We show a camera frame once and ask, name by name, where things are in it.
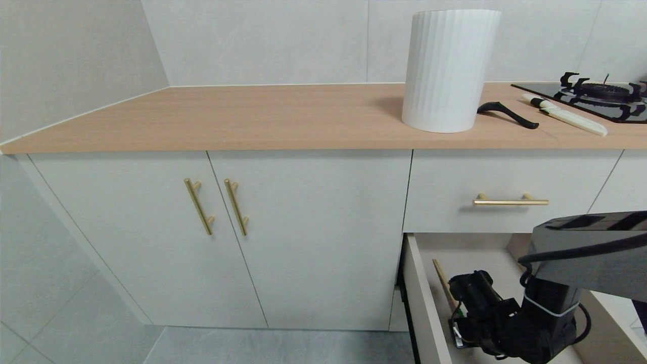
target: drawer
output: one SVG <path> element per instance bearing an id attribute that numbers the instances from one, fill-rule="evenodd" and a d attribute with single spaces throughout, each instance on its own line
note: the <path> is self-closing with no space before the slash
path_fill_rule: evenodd
<path id="1" fill-rule="evenodd" d="M 416 150 L 405 232 L 529 233 L 552 218 L 585 214 L 620 150 Z M 548 205 L 475 205 L 524 194 Z"/>
<path id="2" fill-rule="evenodd" d="M 521 269 L 512 256 L 525 254 L 530 235 L 515 234 L 506 238 L 501 234 L 498 239 L 481 241 L 479 236 L 482 234 L 459 234 L 463 236 L 462 242 L 457 242 L 455 236 L 449 235 L 454 234 L 407 234 L 404 239 L 400 284 L 406 297 L 411 336 L 415 340 L 414 348 L 417 348 L 420 363 L 501 363 L 480 348 L 459 350 L 452 344 L 447 325 L 452 311 L 432 260 L 439 261 L 448 279 L 475 269 L 484 269 L 490 273 L 494 289 L 504 299 L 514 297 L 521 303 Z M 583 342 L 562 351 L 551 364 L 646 364 L 647 347 L 628 325 L 619 323 L 613 310 L 607 310 L 597 295 L 583 291 L 581 298 L 591 314 L 591 333 Z M 576 319 L 579 334 L 584 327 L 584 319 Z M 509 358 L 504 363 L 525 362 L 519 358 Z"/>

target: wire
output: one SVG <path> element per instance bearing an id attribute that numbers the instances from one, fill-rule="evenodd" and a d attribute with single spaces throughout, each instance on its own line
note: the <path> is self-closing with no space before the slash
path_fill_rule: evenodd
<path id="1" fill-rule="evenodd" d="M 521 278 L 519 279 L 519 284 L 521 284 L 522 287 L 527 287 L 528 279 L 532 275 L 532 265 L 530 265 L 530 263 L 523 263 L 522 266 L 525 267 L 526 271 L 523 272 L 523 274 L 521 275 Z"/>
<path id="2" fill-rule="evenodd" d="M 462 304 L 463 304 L 463 302 L 462 302 L 462 301 L 458 301 L 458 306 L 456 306 L 456 308 L 454 309 L 454 312 L 452 312 L 452 317 L 451 317 L 451 320 L 452 320 L 452 330 L 454 329 L 454 316 L 456 316 L 456 314 L 458 313 L 458 310 L 460 310 L 460 309 L 461 309 L 461 305 L 462 305 Z M 473 341 L 466 340 L 464 337 L 462 337 L 462 338 L 461 338 L 461 340 L 463 340 L 463 341 L 464 341 L 464 342 L 466 342 L 466 343 L 470 343 L 470 344 L 471 344 L 471 343 L 473 343 Z"/>
<path id="3" fill-rule="evenodd" d="M 558 251 L 548 251 L 545 253 L 528 254 L 519 258 L 517 262 L 521 265 L 524 265 L 525 263 L 546 262 L 548 260 L 584 258 L 587 256 L 605 255 L 619 251 L 638 249 L 646 246 L 647 234 L 640 234 L 602 244 L 576 247 L 573 249 L 564 249 Z"/>
<path id="4" fill-rule="evenodd" d="M 586 310 L 586 307 L 584 307 L 583 304 L 580 303 L 578 306 L 582 310 L 582 313 L 584 313 L 584 317 L 586 317 L 586 327 L 584 328 L 584 331 L 582 332 L 582 334 L 579 335 L 577 339 L 575 339 L 575 341 L 573 341 L 572 345 L 575 345 L 580 341 L 584 340 L 591 332 L 591 315 L 589 315 L 589 312 Z"/>

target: ribbed white vase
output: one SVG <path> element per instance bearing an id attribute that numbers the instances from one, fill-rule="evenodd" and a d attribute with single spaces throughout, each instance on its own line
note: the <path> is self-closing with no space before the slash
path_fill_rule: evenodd
<path id="1" fill-rule="evenodd" d="M 402 121 L 457 133 L 474 126 L 501 12 L 442 10 L 413 15 Z"/>

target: white cabinet door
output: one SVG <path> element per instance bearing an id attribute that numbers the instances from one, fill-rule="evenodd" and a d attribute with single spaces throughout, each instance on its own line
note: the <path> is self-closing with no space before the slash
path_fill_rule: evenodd
<path id="1" fill-rule="evenodd" d="M 267 327 L 205 152 L 31 155 L 153 324 Z M 207 235 L 184 178 L 200 181 Z"/>
<path id="2" fill-rule="evenodd" d="M 590 213 L 647 210 L 647 150 L 625 150 Z"/>
<path id="3" fill-rule="evenodd" d="M 411 162 L 404 231 L 529 233 L 550 219 L 585 214 L 620 153 L 416 150 Z M 523 199 L 524 194 L 548 200 L 548 204 L 510 205 L 531 202 Z M 479 195 L 481 200 L 508 205 L 475 203 Z"/>
<path id="4" fill-rule="evenodd" d="M 270 328 L 388 330 L 411 150 L 209 155 Z"/>

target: black utensil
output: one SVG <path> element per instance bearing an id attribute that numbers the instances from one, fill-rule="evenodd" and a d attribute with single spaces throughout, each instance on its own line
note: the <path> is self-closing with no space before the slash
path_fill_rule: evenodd
<path id="1" fill-rule="evenodd" d="M 523 126 L 524 128 L 528 128 L 528 129 L 539 128 L 539 124 L 537 122 L 531 122 L 527 119 L 522 118 L 521 116 L 515 114 L 509 108 L 506 108 L 501 102 L 498 102 L 498 101 L 486 102 L 483 105 L 479 106 L 479 108 L 476 110 L 476 112 L 479 114 L 484 113 L 486 111 L 500 111 L 508 115 L 509 117 L 513 118 L 514 121 L 518 122 L 519 125 Z"/>

